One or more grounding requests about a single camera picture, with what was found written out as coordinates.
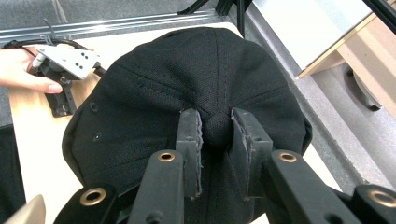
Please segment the wooden edge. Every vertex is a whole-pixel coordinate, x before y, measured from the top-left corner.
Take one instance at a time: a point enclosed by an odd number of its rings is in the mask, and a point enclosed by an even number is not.
[[[357,26],[355,26],[352,30],[350,30],[346,35],[344,35],[341,39],[339,39],[334,45],[332,45],[329,49],[327,49],[323,54],[321,54],[317,59],[315,59],[311,64],[309,64],[305,70],[303,70],[298,78],[310,76],[316,72],[326,70],[332,66],[337,64],[333,64],[332,62],[325,62],[327,60],[333,60],[332,57],[329,59],[329,56],[332,55],[341,45],[343,45],[350,37],[355,35],[359,30],[365,27],[370,21],[376,18],[374,13],[371,13],[362,22],[360,22]]]

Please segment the baseball cap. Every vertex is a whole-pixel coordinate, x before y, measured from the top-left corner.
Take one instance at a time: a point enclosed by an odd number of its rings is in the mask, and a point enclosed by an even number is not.
[[[202,194],[185,199],[185,222],[249,223],[264,207],[237,190],[227,153],[233,107],[252,113],[274,148],[307,149],[311,126],[266,50],[223,28],[170,32],[109,67],[65,130],[64,158],[84,186],[124,192],[139,184],[151,154],[175,149],[180,113],[196,109]]]

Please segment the black cap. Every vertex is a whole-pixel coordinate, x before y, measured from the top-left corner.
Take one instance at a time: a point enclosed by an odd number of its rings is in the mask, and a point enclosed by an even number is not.
[[[306,150],[311,127],[268,52],[227,29],[174,31],[110,66],[67,126],[64,158],[83,185],[124,192],[152,153],[175,148],[180,112],[194,108],[203,125],[203,193],[186,200],[185,222],[247,223],[263,208],[236,189],[227,155],[233,107],[252,113],[275,148]]]

